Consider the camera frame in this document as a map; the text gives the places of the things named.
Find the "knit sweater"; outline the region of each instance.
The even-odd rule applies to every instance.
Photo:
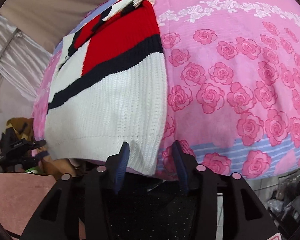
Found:
[[[106,161],[130,144],[128,166],[155,172],[167,76],[154,0],[119,0],[63,39],[45,139],[53,158]]]

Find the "white flower pattern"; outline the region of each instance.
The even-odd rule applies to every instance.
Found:
[[[292,12],[284,12],[276,5],[269,5],[267,3],[243,3],[240,4],[234,0],[210,0],[210,1],[199,1],[201,4],[205,4],[207,7],[202,8],[201,5],[189,6],[186,9],[182,9],[178,12],[167,10],[163,14],[157,17],[157,22],[159,26],[164,26],[166,20],[178,21],[182,17],[188,17],[185,21],[194,23],[196,20],[204,16],[210,16],[213,12],[219,10],[227,10],[229,13],[237,13],[238,10],[243,10],[245,12],[254,11],[253,14],[258,18],[271,17],[271,14],[279,14],[283,19],[294,20],[296,25],[300,27],[300,16]]]

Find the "green object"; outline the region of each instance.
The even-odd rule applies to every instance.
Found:
[[[39,166],[30,168],[28,170],[25,171],[26,173],[34,173],[34,174],[43,174],[42,170],[40,169]]]

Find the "tent wall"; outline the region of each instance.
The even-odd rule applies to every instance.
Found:
[[[6,0],[0,14],[49,52],[85,15],[107,0]]]
[[[1,15],[0,52],[0,73],[25,98],[34,101],[51,54]]]
[[[7,120],[12,117],[31,117],[33,102],[0,75],[0,139]]]

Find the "tiled floor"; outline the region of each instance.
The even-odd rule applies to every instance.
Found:
[[[292,176],[297,171],[282,174],[280,176],[271,177],[267,179],[248,180],[247,183],[254,190],[256,195],[266,203],[272,196],[274,190],[278,189],[279,183],[289,176]],[[223,199],[222,194],[218,194],[218,222],[216,240],[222,240],[223,235]]]

